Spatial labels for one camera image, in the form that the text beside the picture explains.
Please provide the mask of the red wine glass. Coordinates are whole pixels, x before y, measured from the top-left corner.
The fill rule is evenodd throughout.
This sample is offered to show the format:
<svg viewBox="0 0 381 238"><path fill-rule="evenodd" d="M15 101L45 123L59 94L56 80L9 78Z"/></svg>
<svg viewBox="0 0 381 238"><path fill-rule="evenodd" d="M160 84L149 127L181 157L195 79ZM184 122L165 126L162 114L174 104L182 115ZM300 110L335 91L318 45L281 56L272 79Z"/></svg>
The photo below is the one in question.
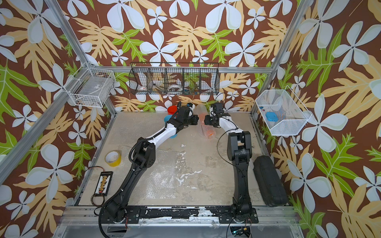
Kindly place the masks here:
<svg viewBox="0 0 381 238"><path fill-rule="evenodd" d="M172 105L168 108L167 112L169 115L173 115L177 112L178 107L176 105Z"/></svg>

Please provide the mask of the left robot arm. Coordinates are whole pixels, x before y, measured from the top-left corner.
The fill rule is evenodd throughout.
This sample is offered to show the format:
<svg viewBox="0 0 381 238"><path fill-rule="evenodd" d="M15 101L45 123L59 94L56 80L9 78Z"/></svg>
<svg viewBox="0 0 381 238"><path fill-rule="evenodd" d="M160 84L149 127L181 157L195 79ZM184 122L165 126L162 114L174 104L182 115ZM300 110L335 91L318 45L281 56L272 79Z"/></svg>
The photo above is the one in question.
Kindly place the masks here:
<svg viewBox="0 0 381 238"><path fill-rule="evenodd" d="M126 207L132 192L144 172L155 163L157 148L188 126L196 126L198 119L198 115L193 112L192 103L183 106L179 102L175 113L162 129L147 138L141 137L137 140L128 154L130 170L117 192L102 205L98 215L99 224L120 224L126 220Z"/></svg>

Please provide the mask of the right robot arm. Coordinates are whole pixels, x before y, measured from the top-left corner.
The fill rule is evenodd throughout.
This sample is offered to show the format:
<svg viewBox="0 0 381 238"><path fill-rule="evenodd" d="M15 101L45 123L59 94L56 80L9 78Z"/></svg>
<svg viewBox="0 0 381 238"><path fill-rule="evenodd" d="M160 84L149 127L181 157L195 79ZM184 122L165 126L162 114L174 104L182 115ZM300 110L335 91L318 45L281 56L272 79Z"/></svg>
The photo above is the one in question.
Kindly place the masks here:
<svg viewBox="0 0 381 238"><path fill-rule="evenodd" d="M227 135L228 163L234 168L235 190L233 203L229 208L218 212L219 222L259 223L258 215L252 206L249 193L248 169L253 155L252 140L249 131L243 131L232 120L229 113L224 112L222 103L214 103L210 114L205 116L204 124L222 128ZM287 193L279 178L278 172L269 156L262 155L253 162L253 171L262 198L269 207L278 207L288 203Z"/></svg>

